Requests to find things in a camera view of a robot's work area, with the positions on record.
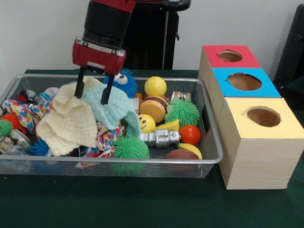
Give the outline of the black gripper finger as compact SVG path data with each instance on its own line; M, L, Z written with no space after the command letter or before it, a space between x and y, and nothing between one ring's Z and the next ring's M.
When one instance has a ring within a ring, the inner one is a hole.
M114 76L109 76L108 78L109 78L109 80L108 80L107 86L103 90L102 97L101 97L102 105L108 104L109 96L110 96L111 89L112 89L113 82L114 82Z
M74 96L76 98L81 98L82 94L83 94L83 90L84 90L84 74L85 74L85 68L81 67L79 69L79 74L78 74L78 78L77 78L77 84L76 84L76 90L75 90L75 94Z

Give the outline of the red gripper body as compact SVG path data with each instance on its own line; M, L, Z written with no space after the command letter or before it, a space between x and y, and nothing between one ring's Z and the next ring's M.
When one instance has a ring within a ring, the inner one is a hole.
M86 69L101 71L109 75L117 75L125 62L126 51L99 46L81 37L76 37L73 50L73 64Z

